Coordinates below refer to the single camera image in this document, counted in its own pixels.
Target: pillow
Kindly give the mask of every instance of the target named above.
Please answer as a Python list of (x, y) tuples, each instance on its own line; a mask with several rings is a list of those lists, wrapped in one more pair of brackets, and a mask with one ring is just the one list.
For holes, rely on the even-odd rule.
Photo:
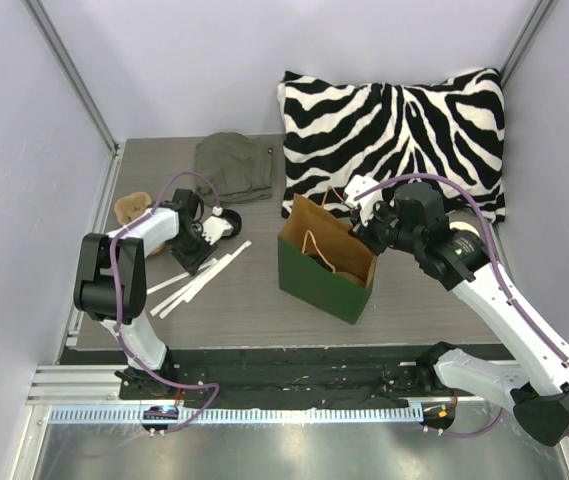
[[(421, 172), (455, 181), (489, 221), (504, 220), (504, 98), (496, 69), (415, 86), (333, 86), (286, 72), (277, 94), (286, 129), (283, 217), (296, 193), (321, 203), (327, 188), (341, 194), (354, 175), (382, 181)], [(429, 183), (446, 211), (467, 207), (453, 188)], [(386, 201), (396, 187), (385, 189)], [(337, 195), (326, 208), (349, 214)]]

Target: folded gray garment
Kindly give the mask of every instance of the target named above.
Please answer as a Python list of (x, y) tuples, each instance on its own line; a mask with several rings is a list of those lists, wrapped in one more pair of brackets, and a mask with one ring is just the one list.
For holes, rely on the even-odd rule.
[[(215, 133), (195, 151), (195, 171), (215, 186), (222, 204), (270, 198), (271, 145), (249, 140), (239, 133)], [(196, 181), (196, 193), (205, 204), (215, 204), (208, 184)]]

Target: bag handle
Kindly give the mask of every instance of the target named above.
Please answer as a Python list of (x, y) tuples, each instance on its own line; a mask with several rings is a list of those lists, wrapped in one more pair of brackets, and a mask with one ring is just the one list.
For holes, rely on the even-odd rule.
[(302, 255), (306, 255), (306, 242), (308, 241), (309, 237), (311, 237), (311, 242), (313, 242), (313, 246), (315, 247), (315, 251), (317, 252), (317, 254), (324, 261), (324, 263), (329, 266), (331, 272), (335, 273), (335, 266), (331, 262), (329, 262), (324, 256), (324, 254), (320, 251), (319, 247), (317, 246), (317, 240), (315, 240), (315, 235), (313, 235), (313, 232), (311, 232), (310, 230), (307, 230), (306, 233), (304, 234), (304, 243), (302, 243)]
[(335, 190), (333, 187), (329, 185), (326, 191), (324, 192), (324, 198), (322, 198), (322, 205), (321, 205), (322, 207), (326, 203), (326, 198), (328, 197), (328, 192), (330, 191), (332, 191), (335, 194), (335, 196), (339, 198), (342, 203), (344, 203), (344, 198), (339, 193), (337, 193), (337, 190)]

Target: white wall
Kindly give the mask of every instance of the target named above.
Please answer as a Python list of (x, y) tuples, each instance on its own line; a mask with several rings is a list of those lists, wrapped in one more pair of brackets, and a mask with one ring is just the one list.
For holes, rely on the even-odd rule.
[(535, 0), (44, 0), (117, 139), (278, 133), (284, 70), (439, 82), (501, 67)]
[(0, 476), (59, 347), (108, 157), (22, 2), (0, 0)]
[(557, 2), (504, 96), (500, 237), (520, 289), (569, 340), (569, 0)]

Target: brown fuzzy object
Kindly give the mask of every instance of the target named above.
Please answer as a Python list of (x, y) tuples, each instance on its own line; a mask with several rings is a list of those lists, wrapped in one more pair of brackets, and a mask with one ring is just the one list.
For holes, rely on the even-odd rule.
[[(146, 208), (149, 207), (151, 203), (153, 203), (151, 196), (146, 192), (135, 192), (120, 198), (113, 206), (115, 216), (117, 217), (117, 223), (122, 226), (128, 225), (133, 220), (142, 216)], [(164, 244), (153, 250), (151, 255), (161, 252), (163, 248)]]

